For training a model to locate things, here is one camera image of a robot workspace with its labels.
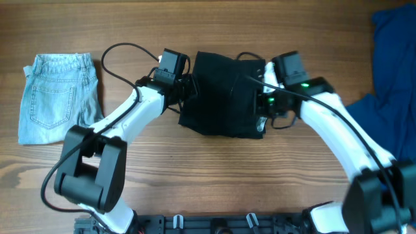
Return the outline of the black shorts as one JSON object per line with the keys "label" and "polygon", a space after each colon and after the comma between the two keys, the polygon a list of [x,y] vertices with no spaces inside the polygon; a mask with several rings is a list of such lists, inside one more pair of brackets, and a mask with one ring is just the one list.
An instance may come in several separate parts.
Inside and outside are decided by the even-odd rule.
{"label": "black shorts", "polygon": [[263,59],[237,60],[199,51],[192,71],[198,95],[184,101],[179,125],[202,135],[262,139],[265,130],[257,128],[254,101],[263,87],[246,76],[260,81],[265,65]]}

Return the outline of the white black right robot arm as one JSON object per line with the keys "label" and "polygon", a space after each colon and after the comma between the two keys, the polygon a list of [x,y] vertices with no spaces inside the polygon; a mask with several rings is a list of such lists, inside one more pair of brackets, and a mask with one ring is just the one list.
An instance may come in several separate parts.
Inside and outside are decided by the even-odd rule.
{"label": "white black right robot arm", "polygon": [[296,58],[275,58],[254,79],[255,113],[293,111],[341,163],[350,187],[342,202],[302,212],[301,233],[405,233],[415,221],[415,163],[398,162],[351,117],[322,77],[311,79]]}

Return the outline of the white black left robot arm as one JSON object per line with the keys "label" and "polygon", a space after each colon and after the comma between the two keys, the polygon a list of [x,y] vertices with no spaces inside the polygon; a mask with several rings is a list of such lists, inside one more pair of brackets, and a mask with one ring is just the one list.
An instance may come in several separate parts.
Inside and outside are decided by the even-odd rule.
{"label": "white black left robot arm", "polygon": [[127,100],[90,127],[75,125],[64,138],[59,161],[51,169],[54,191],[88,213],[92,231],[138,233],[137,214],[122,199],[127,147],[170,105],[198,93],[190,74],[143,77]]}

